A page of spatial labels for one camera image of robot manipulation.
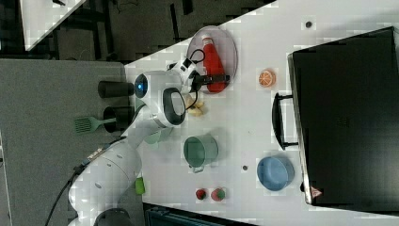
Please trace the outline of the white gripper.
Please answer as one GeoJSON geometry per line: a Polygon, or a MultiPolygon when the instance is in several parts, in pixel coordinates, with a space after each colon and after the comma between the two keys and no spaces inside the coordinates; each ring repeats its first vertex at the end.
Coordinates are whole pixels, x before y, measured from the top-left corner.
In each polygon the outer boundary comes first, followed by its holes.
{"type": "MultiPolygon", "coordinates": [[[[177,74],[181,78],[181,94],[188,94],[200,90],[200,73],[196,64],[191,59],[185,58],[178,62],[168,64],[167,72],[170,74],[177,74]]],[[[204,75],[201,78],[203,84],[229,83],[230,80],[231,77],[228,74],[204,75]]]]}

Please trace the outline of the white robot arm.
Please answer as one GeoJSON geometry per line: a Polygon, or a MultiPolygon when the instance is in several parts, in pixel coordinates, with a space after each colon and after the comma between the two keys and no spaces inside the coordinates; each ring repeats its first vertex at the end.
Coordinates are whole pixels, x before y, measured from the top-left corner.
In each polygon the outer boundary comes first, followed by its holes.
{"type": "Polygon", "coordinates": [[[133,84],[134,95],[143,102],[119,139],[97,150],[74,169],[69,202],[77,213],[68,226],[133,226],[120,197],[141,172],[137,147],[158,131],[181,125],[187,106],[185,94],[208,84],[227,83],[226,73],[202,75],[188,58],[164,71],[141,73],[133,84]]]}

